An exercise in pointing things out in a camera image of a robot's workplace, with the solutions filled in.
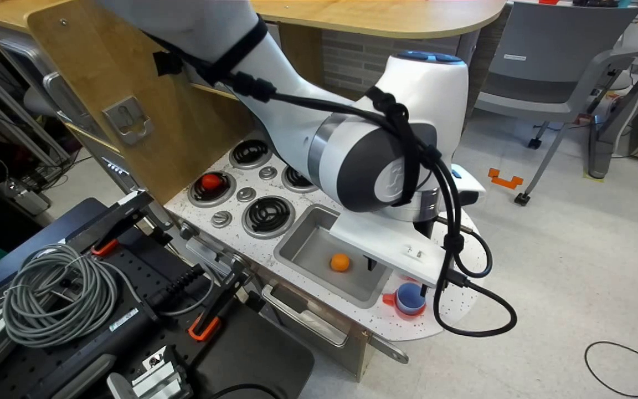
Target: orange clip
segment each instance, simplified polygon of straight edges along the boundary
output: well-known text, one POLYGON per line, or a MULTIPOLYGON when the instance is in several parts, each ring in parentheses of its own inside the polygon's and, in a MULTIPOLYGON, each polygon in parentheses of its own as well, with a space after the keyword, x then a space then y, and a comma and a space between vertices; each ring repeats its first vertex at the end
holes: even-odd
POLYGON ((101 258, 105 255, 107 255, 108 253, 111 253, 113 249, 115 249, 115 247, 117 247, 117 244, 119 244, 120 242, 117 241, 117 238, 115 238, 114 240, 112 240, 111 242, 108 242, 105 244, 104 247, 96 250, 94 247, 90 248, 90 252, 93 253, 93 255, 95 256, 100 256, 101 258))
POLYGON ((520 177, 514 176, 514 177, 511 177, 511 181, 508 181, 508 180, 500 179, 498 174, 499 174, 498 169, 494 169, 494 168, 489 169, 489 177, 491 177, 491 182, 493 182, 493 184, 495 185, 501 185, 503 187, 516 190, 516 187, 523 184, 523 179, 521 179, 520 177))
POLYGON ((218 316, 215 316, 213 320, 211 320, 210 323, 208 323, 208 326, 206 326, 206 328, 203 330, 201 334, 199 335, 195 334, 193 332, 193 329, 195 329, 195 326, 197 326, 197 324, 200 323, 200 318, 202 316, 203 314, 199 315, 197 319, 193 322, 193 324, 188 328, 188 335, 190 335, 191 338, 195 339, 195 341, 198 341, 198 342, 208 341, 208 339, 210 339, 211 336, 213 336, 213 334, 216 331, 218 331, 218 328, 220 327, 220 318, 218 318, 218 316))

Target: gray floor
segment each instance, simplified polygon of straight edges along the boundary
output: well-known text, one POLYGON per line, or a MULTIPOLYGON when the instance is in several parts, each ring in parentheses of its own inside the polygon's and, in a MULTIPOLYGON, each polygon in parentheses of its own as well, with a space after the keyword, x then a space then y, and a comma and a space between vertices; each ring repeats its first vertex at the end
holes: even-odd
MULTIPOLYGON (((529 182, 554 138, 550 131, 539 151, 527 149, 532 124, 477 111, 454 156, 487 187, 486 200, 468 212, 494 253, 486 286, 516 308, 516 329, 489 339, 440 334, 400 344, 410 364, 375 354, 360 384, 317 354, 304 399, 618 397, 588 374, 583 350, 596 340, 638 349, 638 160, 613 161, 604 182, 586 179, 586 132, 572 129, 529 205, 517 206, 517 191, 491 184, 487 174, 494 167, 501 177, 529 182)), ((48 192, 53 216, 84 197, 109 204, 121 196, 94 161, 69 174, 48 192)), ((459 326, 505 320, 483 299, 459 326)), ((638 392, 638 358, 611 348, 592 356, 606 381, 638 392)))

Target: blue cup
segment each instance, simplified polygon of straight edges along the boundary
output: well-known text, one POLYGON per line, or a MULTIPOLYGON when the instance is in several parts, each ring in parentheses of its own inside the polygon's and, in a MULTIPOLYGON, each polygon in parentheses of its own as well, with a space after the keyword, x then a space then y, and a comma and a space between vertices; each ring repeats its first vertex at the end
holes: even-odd
POLYGON ((395 305, 406 315, 416 315, 425 306, 425 298, 420 296, 420 286, 405 283, 395 291, 395 305))

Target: oven door handle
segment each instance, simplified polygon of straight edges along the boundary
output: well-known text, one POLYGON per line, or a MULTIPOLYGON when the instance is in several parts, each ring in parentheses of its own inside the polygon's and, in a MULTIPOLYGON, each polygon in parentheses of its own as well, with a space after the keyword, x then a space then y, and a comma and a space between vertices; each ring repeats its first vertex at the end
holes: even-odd
POLYGON ((272 294, 273 290, 274 287, 272 285, 266 285, 263 288, 263 299, 273 306, 273 308, 281 311, 284 315, 288 316, 288 318, 294 320, 295 323, 313 332, 330 345, 337 348, 342 348, 346 345, 346 342, 349 340, 348 334, 332 326, 332 324, 320 318, 315 313, 312 313, 312 311, 306 310, 302 311, 302 313, 297 313, 296 310, 292 309, 286 303, 274 297, 272 294))

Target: stove knob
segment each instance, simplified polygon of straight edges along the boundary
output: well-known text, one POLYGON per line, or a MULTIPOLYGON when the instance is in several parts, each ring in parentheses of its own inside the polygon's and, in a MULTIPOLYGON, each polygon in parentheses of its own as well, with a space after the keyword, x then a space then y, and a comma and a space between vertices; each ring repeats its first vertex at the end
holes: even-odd
POLYGON ((179 235, 184 238, 184 240, 190 240, 192 237, 198 235, 198 230, 196 227, 193 227, 187 222, 182 222, 182 227, 179 229, 179 235))
POLYGON ((223 184, 223 179, 214 174, 203 175, 200 178, 200 186, 207 191, 212 191, 223 184))

